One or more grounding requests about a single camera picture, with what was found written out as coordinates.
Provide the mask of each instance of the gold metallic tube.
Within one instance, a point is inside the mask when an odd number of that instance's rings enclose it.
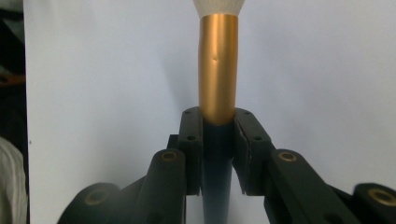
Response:
[[[231,122],[235,113],[238,17],[213,14],[201,18],[199,107],[205,121]]]

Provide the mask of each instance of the white wall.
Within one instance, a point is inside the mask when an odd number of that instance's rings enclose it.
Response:
[[[55,223],[88,185],[125,187],[198,104],[192,1],[24,3],[31,219]],[[396,189],[394,1],[247,0],[237,106],[329,184]],[[230,223],[267,223],[233,177]],[[200,198],[188,223],[203,223]]]

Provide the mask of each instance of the makeup brush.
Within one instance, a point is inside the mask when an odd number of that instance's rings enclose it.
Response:
[[[193,0],[201,20],[199,107],[213,125],[233,121],[238,15],[245,0]]]
[[[238,15],[244,0],[193,0],[201,20],[199,109],[204,119],[201,190],[205,224],[226,224],[235,114]]]

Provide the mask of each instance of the white bristles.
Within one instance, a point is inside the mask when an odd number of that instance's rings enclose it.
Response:
[[[239,15],[245,0],[193,0],[199,18],[212,14]]]

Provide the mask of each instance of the fabric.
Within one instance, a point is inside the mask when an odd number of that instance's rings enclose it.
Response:
[[[27,195],[22,154],[0,137],[0,222],[26,223]]]
[[[23,11],[22,0],[0,0],[0,8],[11,10],[11,11]]]

